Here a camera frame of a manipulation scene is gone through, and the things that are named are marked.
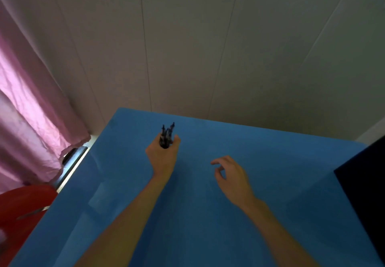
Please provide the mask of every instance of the pink curtain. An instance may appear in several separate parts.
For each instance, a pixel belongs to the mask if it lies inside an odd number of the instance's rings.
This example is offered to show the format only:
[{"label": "pink curtain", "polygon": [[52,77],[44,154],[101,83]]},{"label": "pink curtain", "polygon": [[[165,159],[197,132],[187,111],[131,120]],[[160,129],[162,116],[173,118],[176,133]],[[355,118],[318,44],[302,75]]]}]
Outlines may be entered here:
[{"label": "pink curtain", "polygon": [[55,179],[63,156],[89,139],[0,1],[0,193]]}]

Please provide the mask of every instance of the white wall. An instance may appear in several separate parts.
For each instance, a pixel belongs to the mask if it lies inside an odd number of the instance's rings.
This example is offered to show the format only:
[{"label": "white wall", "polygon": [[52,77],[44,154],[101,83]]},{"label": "white wall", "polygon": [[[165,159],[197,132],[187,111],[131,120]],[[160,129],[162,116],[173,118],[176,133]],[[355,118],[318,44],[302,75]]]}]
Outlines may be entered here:
[{"label": "white wall", "polygon": [[98,134],[119,106],[356,139],[385,114],[385,0],[4,0]]}]

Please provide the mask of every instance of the right hand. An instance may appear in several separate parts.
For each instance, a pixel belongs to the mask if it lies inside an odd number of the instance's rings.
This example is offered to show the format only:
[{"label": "right hand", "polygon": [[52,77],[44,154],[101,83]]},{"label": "right hand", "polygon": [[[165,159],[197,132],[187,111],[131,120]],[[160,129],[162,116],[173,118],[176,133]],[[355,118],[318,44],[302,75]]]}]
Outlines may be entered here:
[{"label": "right hand", "polygon": [[[230,156],[217,158],[211,164],[220,164],[214,175],[226,197],[243,211],[252,208],[257,199],[245,170]],[[221,174],[223,170],[226,172],[226,179]]]}]

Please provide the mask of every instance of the hand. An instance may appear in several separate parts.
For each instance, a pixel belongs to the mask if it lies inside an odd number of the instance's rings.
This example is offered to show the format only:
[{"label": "hand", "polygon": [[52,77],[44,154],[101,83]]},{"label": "hand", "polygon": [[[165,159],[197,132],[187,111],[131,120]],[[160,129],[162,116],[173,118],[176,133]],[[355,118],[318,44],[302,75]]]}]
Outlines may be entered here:
[{"label": "hand", "polygon": [[[215,169],[215,178],[226,197],[243,211],[255,206],[257,199],[249,183],[245,170],[230,156],[217,158],[211,164],[220,164]],[[226,179],[221,171],[225,170]]]},{"label": "hand", "polygon": [[164,149],[159,145],[160,137],[161,133],[146,148],[146,154],[154,169],[154,177],[165,178],[168,181],[176,163],[180,138],[178,135],[175,135],[172,145]]}]

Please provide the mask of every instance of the left hand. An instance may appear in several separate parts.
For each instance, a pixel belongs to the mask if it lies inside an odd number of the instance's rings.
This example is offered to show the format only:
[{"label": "left hand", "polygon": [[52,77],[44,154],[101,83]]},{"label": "left hand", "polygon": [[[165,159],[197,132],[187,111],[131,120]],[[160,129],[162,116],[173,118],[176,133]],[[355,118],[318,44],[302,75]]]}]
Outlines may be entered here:
[{"label": "left hand", "polygon": [[153,177],[165,178],[168,181],[176,163],[180,138],[178,135],[175,135],[172,145],[169,148],[164,149],[159,145],[160,137],[161,133],[159,133],[146,148],[146,154],[154,169]]}]

